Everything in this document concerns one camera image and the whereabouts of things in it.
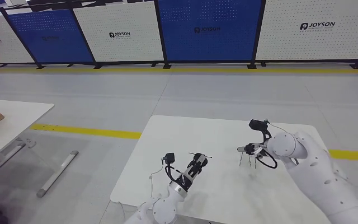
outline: yellow floor line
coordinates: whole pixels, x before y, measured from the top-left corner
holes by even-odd
[[[340,160],[358,160],[357,151],[329,150],[331,156]]]
[[[31,126],[32,130],[48,130],[51,132],[65,132],[72,134],[88,134],[92,136],[106,136],[115,138],[130,138],[139,139],[141,133],[139,132],[126,132],[123,130],[105,130],[94,128],[80,128],[80,127],[67,127],[59,125],[48,124],[34,124]],[[345,150],[329,150],[331,156],[340,160],[358,160],[358,151],[345,151]]]
[[[282,68],[282,69],[247,69],[247,68],[1,68],[0,72],[35,72],[35,73],[47,73],[47,72],[63,72],[63,73],[75,73],[75,72],[217,72],[217,73],[348,73],[358,74],[354,69],[299,69],[299,68]]]
[[[67,127],[58,125],[47,124],[34,124],[31,126],[32,130],[48,130],[51,132],[65,132],[73,134],[89,134],[92,136],[107,136],[116,138],[131,138],[139,139],[141,133],[139,132],[125,132],[123,130],[104,130],[94,128],[80,128],[80,127]]]

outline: joyson logo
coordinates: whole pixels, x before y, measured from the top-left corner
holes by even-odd
[[[335,26],[336,22],[311,22],[311,24],[304,22],[301,24],[300,30],[329,30]]]
[[[42,36],[41,38],[42,38],[42,40],[44,40],[44,41],[59,40],[59,39],[60,39],[59,36]]]
[[[220,31],[220,27],[194,27],[194,33],[216,32]]]
[[[130,32],[110,32],[109,34],[112,39],[130,38]]]

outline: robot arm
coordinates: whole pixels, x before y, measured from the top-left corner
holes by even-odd
[[[254,122],[254,130],[266,130],[268,121]],[[264,142],[238,148],[256,158],[280,159],[298,188],[328,217],[332,224],[358,223],[358,199],[351,184],[331,159],[329,153],[307,133],[279,133]],[[301,159],[294,163],[292,159]]]
[[[192,185],[196,176],[201,173],[201,170],[208,163],[208,159],[204,154],[197,153],[194,155],[193,160],[187,166],[184,173],[175,180],[172,177],[171,167],[174,163],[174,153],[168,153],[162,159],[166,162],[166,173],[171,179],[167,186],[167,197],[152,197],[149,201],[145,202],[140,208],[137,209],[125,224],[153,224],[155,221],[158,224],[172,224],[176,221],[176,205],[178,202],[183,202],[187,196],[187,191]],[[152,216],[148,215],[148,210],[153,207]]]

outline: blue pegboard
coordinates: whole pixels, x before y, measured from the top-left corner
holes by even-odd
[[[159,0],[168,60],[251,60],[261,0]]]
[[[39,63],[91,62],[70,10],[9,15]]]

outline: perforated board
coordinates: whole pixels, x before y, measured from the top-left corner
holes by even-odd
[[[3,16],[0,16],[0,63],[31,63],[31,56]]]
[[[91,62],[91,55],[70,10],[9,15],[40,63]]]
[[[159,0],[168,60],[250,60],[261,0]]]
[[[257,60],[356,58],[357,0],[267,0]]]
[[[96,61],[163,60],[154,2],[74,9]]]

